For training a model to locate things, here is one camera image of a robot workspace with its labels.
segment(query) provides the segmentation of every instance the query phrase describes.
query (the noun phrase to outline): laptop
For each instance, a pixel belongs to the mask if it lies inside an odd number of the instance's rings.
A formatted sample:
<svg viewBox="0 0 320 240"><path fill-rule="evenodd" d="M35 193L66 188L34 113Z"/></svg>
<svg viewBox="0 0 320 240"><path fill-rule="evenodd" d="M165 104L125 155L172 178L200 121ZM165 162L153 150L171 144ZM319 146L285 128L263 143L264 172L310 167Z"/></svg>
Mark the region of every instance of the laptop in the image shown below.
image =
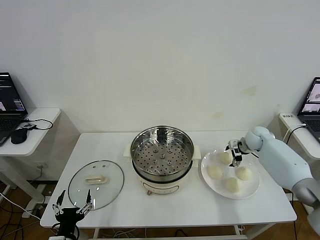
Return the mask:
<svg viewBox="0 0 320 240"><path fill-rule="evenodd" d="M0 72L0 146L28 114L8 72Z"/></svg>
<svg viewBox="0 0 320 240"><path fill-rule="evenodd" d="M320 143L320 77L315 77L297 115Z"/></svg>

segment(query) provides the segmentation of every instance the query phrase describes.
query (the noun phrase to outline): white cable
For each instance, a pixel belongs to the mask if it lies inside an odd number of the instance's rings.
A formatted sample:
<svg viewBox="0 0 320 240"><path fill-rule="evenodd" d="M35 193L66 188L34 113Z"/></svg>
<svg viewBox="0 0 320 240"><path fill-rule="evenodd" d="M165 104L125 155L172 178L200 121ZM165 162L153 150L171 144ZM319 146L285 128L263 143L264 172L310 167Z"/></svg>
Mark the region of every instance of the white cable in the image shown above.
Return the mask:
<svg viewBox="0 0 320 240"><path fill-rule="evenodd" d="M26 227L29 227L30 225L36 224L36 223L39 223L39 221L32 222L32 223L30 223L30 224L28 224L28 225L26 225L26 226L23 226L23 227L21 227L21 228L18 228L18 229L16 229L16 230L12 231L12 232L9 232L8 234L4 235L1 239L4 239L6 236L9 236L10 234L13 234L13 233L15 233L16 231L19 231L19 230L21 230L21 229L25 229Z"/></svg>
<svg viewBox="0 0 320 240"><path fill-rule="evenodd" d="M131 230L129 230L129 231L117 231L117 232L113 235L113 238L115 239L116 237L118 237L118 236L120 236L120 235L122 235L122 234L125 234L125 235L128 237L128 239L129 239L129 236L127 235L127 233L130 233L130 232L132 232L132 231L134 231L134 230L136 230L136 228L131 229Z"/></svg>
<svg viewBox="0 0 320 240"><path fill-rule="evenodd" d="M26 212L27 214L29 214L30 216L35 217L36 219L41 220L41 218L39 218L39 217L31 214L30 212L28 212L27 210L25 210L22 206L19 206L18 204L14 203L13 201L10 201L10 200L9 200L5 195L3 195L1 192L0 192L0 195L1 195L2 197L4 197L7 201L9 201L10 203L12 203L13 205L16 205L17 207L21 208L23 211L25 211L25 212Z"/></svg>
<svg viewBox="0 0 320 240"><path fill-rule="evenodd" d="M293 125L293 126L289 127L289 128L288 128L288 131L286 131L286 133L285 133L285 135L284 135L284 137L283 137L282 142L285 141L286 136L288 135L288 133L289 133L289 131L292 129L292 127L302 127L302 126L306 126L306 124L305 124L305 123L302 123L302 124L297 124L297 125Z"/></svg>

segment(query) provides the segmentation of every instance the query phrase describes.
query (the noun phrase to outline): computer mouse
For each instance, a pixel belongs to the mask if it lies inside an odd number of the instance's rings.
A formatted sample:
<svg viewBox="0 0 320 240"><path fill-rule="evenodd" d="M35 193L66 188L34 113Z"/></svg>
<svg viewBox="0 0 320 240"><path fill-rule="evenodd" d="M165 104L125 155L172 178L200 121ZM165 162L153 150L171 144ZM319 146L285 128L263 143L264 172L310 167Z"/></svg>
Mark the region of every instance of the computer mouse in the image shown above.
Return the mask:
<svg viewBox="0 0 320 240"><path fill-rule="evenodd" d="M11 133L11 142L13 144L21 144L27 139L27 128L19 128Z"/></svg>

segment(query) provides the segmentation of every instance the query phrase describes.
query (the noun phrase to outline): robotic arm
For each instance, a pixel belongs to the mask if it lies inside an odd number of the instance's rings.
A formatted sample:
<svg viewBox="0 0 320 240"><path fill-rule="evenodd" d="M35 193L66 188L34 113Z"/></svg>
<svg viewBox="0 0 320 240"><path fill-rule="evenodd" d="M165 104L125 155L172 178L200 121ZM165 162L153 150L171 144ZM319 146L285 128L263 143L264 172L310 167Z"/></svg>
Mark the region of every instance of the robotic arm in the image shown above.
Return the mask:
<svg viewBox="0 0 320 240"><path fill-rule="evenodd" d="M268 129L257 126L241 140L231 140L228 147L233 156L230 167L238 167L242 155L255 152L259 162L277 184L292 191L304 204L314 208L308 221L320 235L320 185L312 177L309 165Z"/></svg>

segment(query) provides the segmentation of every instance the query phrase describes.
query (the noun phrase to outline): mouse cable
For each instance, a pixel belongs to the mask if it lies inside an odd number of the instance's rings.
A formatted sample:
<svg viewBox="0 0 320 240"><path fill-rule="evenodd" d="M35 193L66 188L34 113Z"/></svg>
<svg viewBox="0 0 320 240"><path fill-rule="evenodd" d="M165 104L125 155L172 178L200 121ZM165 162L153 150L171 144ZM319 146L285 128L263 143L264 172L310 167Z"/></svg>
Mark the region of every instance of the mouse cable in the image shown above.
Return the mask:
<svg viewBox="0 0 320 240"><path fill-rule="evenodd" d="M47 128L38 128L38 127L35 127L34 129L37 129L37 130L48 130L48 129L52 129L53 126L54 126L54 124L53 124L51 121L46 120L46 119L42 119L42 118L41 118L41 119L35 119L35 120L30 120L29 118L26 118L26 119L22 120L21 122L22 122L22 123L29 123L29 122L37 122L37 121L45 121L45 122L48 122L48 123L51 124L51 126L50 126L50 127L47 127Z"/></svg>

